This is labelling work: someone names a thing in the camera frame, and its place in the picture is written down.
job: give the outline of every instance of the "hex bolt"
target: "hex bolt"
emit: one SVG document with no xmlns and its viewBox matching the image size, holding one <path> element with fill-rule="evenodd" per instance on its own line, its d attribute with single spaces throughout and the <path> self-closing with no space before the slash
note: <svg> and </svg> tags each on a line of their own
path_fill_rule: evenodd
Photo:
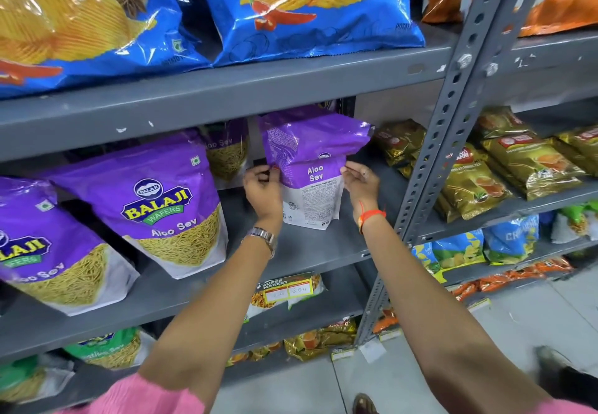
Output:
<svg viewBox="0 0 598 414">
<path fill-rule="evenodd" d="M 471 63 L 473 56 L 470 53 L 462 54 L 459 59 L 457 60 L 457 64 L 459 65 L 459 69 L 465 69 Z"/>
<path fill-rule="evenodd" d="M 486 68 L 486 77 L 492 77 L 498 71 L 498 63 L 490 63 Z"/>
</svg>

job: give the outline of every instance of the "tile floor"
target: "tile floor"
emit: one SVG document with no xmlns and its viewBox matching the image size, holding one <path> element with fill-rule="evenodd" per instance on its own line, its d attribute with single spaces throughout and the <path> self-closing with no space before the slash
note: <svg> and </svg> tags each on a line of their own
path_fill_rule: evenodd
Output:
<svg viewBox="0 0 598 414">
<path fill-rule="evenodd" d="M 519 368 L 535 373 L 534 346 L 550 345 L 598 376 L 598 267 L 567 281 L 535 283 L 496 293 L 474 311 L 498 347 Z M 318 359 L 222 389 L 213 414 L 346 414 L 365 392 L 381 414 L 442 414 L 403 336 L 384 343 L 368 364 L 362 353 L 332 363 Z"/>
</svg>

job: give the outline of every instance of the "pink sleeve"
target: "pink sleeve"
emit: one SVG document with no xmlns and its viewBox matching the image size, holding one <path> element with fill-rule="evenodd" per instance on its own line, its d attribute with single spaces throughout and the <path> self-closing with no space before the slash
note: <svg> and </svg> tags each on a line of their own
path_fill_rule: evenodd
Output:
<svg viewBox="0 0 598 414">
<path fill-rule="evenodd" d="M 551 400 L 538 406 L 534 414 L 596 414 L 596 412 L 583 404 L 568 402 L 567 400 Z"/>
<path fill-rule="evenodd" d="M 204 410 L 204 404 L 189 390 L 167 391 L 135 373 L 91 404 L 56 414 L 203 414 Z"/>
</svg>

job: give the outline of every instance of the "wristwatch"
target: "wristwatch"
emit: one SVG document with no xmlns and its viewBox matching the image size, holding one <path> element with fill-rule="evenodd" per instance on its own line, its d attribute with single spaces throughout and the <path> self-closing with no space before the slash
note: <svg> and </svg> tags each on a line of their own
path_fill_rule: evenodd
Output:
<svg viewBox="0 0 598 414">
<path fill-rule="evenodd" d="M 278 238 L 275 235 L 265 229 L 253 227 L 247 232 L 247 236 L 259 236 L 265 240 L 265 243 L 270 248 L 270 259 L 274 258 L 274 251 L 276 250 L 276 244 L 278 243 Z"/>
</svg>

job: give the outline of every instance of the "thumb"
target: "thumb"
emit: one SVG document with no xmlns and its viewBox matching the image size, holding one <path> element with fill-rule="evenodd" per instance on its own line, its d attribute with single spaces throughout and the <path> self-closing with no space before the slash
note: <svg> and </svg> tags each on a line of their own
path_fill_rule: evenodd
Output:
<svg viewBox="0 0 598 414">
<path fill-rule="evenodd" d="M 347 189 L 349 192 L 351 192 L 351 185 L 353 183 L 358 183 L 359 180 L 357 178 L 355 178 L 355 175 L 353 173 L 351 173 L 351 171 L 348 170 L 347 167 L 341 167 L 340 172 L 343 174 L 345 189 Z"/>
<path fill-rule="evenodd" d="M 272 166 L 270 168 L 270 182 L 271 183 L 280 183 L 280 168 L 277 166 Z"/>
</svg>

